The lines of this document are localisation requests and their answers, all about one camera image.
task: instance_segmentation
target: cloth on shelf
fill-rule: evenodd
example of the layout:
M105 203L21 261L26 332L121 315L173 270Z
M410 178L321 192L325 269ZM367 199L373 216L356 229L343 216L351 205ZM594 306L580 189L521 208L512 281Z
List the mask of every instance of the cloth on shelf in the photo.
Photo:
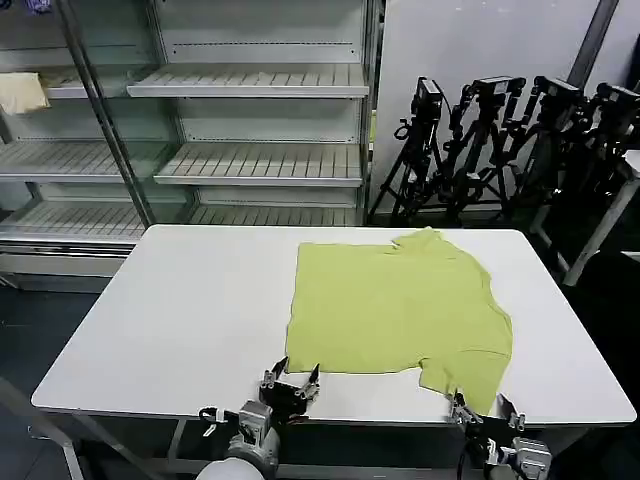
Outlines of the cloth on shelf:
M37 73L0 73L0 106L8 115L49 107Z
M0 10L8 10L12 3L12 0L0 0ZM24 0L24 3L29 11L36 15L51 12L51 0Z
M25 0L25 3L27 8L37 15L51 12L51 0Z

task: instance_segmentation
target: white table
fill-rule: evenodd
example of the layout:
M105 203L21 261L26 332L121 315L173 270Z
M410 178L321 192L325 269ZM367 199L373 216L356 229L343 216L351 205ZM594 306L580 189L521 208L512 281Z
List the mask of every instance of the white table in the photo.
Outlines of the white table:
M75 414L196 417L237 411L284 355L302 242L386 244L412 230L155 226L51 367L32 401ZM525 237L445 230L491 274L513 323L500 391L536 425L633 422L636 412ZM419 370L320 377L312 419L445 422L444 396ZM304 375L290 376L292 382Z

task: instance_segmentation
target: white shelving unit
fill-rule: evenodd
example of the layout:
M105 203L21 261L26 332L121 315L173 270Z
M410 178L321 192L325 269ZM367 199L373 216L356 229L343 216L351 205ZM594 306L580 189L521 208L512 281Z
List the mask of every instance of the white shelving unit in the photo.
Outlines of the white shelving unit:
M132 97L363 98L362 65L165 65L127 88Z
M139 5L71 3L134 172L153 183L175 149L164 124L149 120L161 113L152 100L128 103L127 86L153 70L153 46ZM0 182L22 183L33 197L0 223L0 242L135 243L142 224L54 15L33 15L23 2L0 12L0 72L38 73L51 104L22 115L0 111L5 142L0 142ZM163 212L180 208L166 207Z
M50 100L87 98L75 67L39 69L40 79ZM127 86L144 76L140 66L109 66L97 69L106 98L126 97Z
M162 206L167 217L175 216L177 204ZM37 236L43 240L137 241L144 225L134 206L126 201L44 201L15 212L0 223L3 239Z
M194 192L191 223L360 223L375 5L154 1L166 63L127 92L176 99L183 144L154 180Z
M362 185L357 145L187 143L157 183L261 187Z
M167 145L129 145L131 163L148 178L164 158ZM0 145L0 182L124 183L106 142L13 142Z

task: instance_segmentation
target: shelf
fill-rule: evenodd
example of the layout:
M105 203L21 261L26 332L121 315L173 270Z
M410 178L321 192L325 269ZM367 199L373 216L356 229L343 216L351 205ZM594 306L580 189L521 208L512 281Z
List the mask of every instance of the shelf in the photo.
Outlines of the shelf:
M29 237L113 237L138 239L144 227L127 202L41 202L0 223L0 239Z
M170 64L127 87L132 97L362 98L360 64Z
M127 96L127 85L139 79L140 67L98 67L98 80L107 98ZM41 70L42 86L51 100L87 98L87 92L75 67Z
M192 225L255 225L290 227L354 227L353 208L259 207L201 205L191 217Z
M128 143L131 165L140 178L151 176L167 144ZM0 145L0 182L123 183L105 142L13 142Z
M187 143L157 183L351 187L362 184L358 145Z

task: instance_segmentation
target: black tripod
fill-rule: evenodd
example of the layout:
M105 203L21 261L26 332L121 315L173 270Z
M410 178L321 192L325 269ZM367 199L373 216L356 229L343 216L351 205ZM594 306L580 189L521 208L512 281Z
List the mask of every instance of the black tripod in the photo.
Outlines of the black tripod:
M570 165L563 197L599 201L620 187L616 172L628 150L630 127L638 123L640 95L601 83L591 102L591 111L596 110L600 110L600 123L585 133L585 155Z
M537 144L524 169L515 175L516 190L502 211L507 216L527 196L548 197L557 191L561 172L571 155L571 149L590 125L592 115L588 115L584 109L582 90L562 80L542 76L535 79L525 109L525 118L533 115L541 96L543 98L540 101L541 110L537 123L528 131L519 131L514 136L508 155L510 160L516 160L524 145L537 137Z
M501 203L504 204L507 201L502 155L508 130L506 128L499 130L496 121L498 120L500 109L505 105L507 95L509 95L502 127L509 125L525 84L526 80L524 78L495 77L475 80L471 86L466 85L462 89L460 103L454 107L454 113L451 118L450 128L453 131L453 138L445 144L445 150L449 152L444 166L445 176L451 175L455 171L458 157L472 138L473 141L464 165L455 174L452 174L452 191L441 192L442 199L449 204L447 216L450 219L457 221L460 213L467 205L480 200L485 189L494 193ZM463 136L462 117L476 96L480 114L471 123L469 130ZM481 178L476 170L482 149L489 138L493 143L491 163L496 168L493 169L495 171L493 175ZM495 176L498 177L499 191L490 185L490 181Z
M394 136L398 140L404 140L405 144L380 187L380 194L369 212L369 223L387 193L395 198L389 222L391 226L397 225L399 219L409 221L435 193L439 177L429 178L429 168L432 153L438 169L442 168L436 140L442 99L443 95L435 82L425 77L418 79L416 93L411 102L411 123L402 119L402 126L394 133ZM395 191L391 185L403 165L402 180Z

